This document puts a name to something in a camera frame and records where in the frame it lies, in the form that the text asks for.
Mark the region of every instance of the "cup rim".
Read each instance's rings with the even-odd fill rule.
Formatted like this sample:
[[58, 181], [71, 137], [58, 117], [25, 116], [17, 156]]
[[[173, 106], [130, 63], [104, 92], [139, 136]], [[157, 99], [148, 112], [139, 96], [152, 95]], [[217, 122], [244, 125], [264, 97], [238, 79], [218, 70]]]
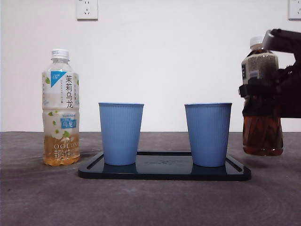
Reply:
[[191, 103], [191, 104], [184, 104], [185, 106], [203, 106], [203, 105], [232, 105], [231, 102], [215, 102], [215, 103]]
[[99, 105], [144, 105], [140, 103], [126, 103], [126, 102], [98, 102]]

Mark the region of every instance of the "white wall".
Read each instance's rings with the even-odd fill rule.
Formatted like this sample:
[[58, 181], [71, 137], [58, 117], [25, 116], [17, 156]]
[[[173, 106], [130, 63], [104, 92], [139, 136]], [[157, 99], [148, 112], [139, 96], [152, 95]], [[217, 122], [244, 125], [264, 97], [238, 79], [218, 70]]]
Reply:
[[[1, 131], [42, 131], [41, 72], [70, 51], [80, 78], [80, 131], [100, 131], [98, 102], [145, 103], [142, 131], [187, 131], [185, 103], [233, 102], [242, 130], [241, 61], [267, 29], [301, 31], [286, 0], [99, 0], [78, 22], [76, 0], [1, 1]], [[293, 55], [278, 54], [280, 67]], [[282, 120], [301, 131], [301, 119]]]

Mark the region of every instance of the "blue plastic cup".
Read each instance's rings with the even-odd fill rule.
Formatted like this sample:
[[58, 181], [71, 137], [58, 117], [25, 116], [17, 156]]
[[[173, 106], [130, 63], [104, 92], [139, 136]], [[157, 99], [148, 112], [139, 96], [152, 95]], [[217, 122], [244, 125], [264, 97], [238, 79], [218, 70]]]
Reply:
[[185, 105], [193, 163], [199, 166], [225, 165], [232, 103]]
[[143, 104], [99, 103], [104, 162], [114, 166], [135, 163]]

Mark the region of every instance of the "white bottle cap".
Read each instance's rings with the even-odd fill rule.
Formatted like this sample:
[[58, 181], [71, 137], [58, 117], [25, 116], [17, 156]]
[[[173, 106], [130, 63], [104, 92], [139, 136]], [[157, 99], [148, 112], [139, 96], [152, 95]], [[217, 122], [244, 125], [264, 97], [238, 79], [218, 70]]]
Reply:
[[256, 35], [250, 39], [250, 47], [263, 42], [264, 35]]
[[69, 60], [69, 51], [65, 49], [59, 49], [59, 48], [53, 49], [51, 59], [57, 59], [57, 58]]

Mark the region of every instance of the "jasmine oolong tea bottle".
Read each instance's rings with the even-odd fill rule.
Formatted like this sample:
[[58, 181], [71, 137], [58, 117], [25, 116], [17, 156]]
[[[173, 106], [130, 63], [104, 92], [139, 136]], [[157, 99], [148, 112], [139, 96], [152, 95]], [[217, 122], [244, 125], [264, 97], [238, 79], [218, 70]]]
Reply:
[[79, 76], [69, 66], [69, 52], [52, 50], [52, 64], [42, 73], [42, 108], [46, 165], [79, 160]]

